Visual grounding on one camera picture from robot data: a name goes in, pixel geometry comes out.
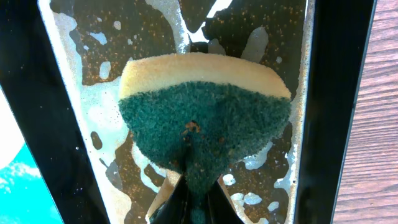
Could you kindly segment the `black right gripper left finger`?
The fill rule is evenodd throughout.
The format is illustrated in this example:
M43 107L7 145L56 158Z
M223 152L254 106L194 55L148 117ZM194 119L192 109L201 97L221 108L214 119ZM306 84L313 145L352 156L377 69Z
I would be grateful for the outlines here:
M149 209L150 224L189 224L189 190L184 176L166 178Z

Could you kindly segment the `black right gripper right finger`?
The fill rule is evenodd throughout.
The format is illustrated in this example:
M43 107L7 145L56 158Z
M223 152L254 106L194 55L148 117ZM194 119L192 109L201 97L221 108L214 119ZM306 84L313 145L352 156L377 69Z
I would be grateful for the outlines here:
M206 195L206 223L243 224L218 181L213 184Z

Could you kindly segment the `green yellow sponge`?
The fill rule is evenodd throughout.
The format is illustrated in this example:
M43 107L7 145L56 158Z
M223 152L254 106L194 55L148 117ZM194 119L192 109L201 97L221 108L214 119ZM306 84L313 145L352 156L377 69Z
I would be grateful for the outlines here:
M129 61L118 105L141 153L184 176L190 222L204 223L206 193L228 166L284 130L290 97L269 67L191 52Z

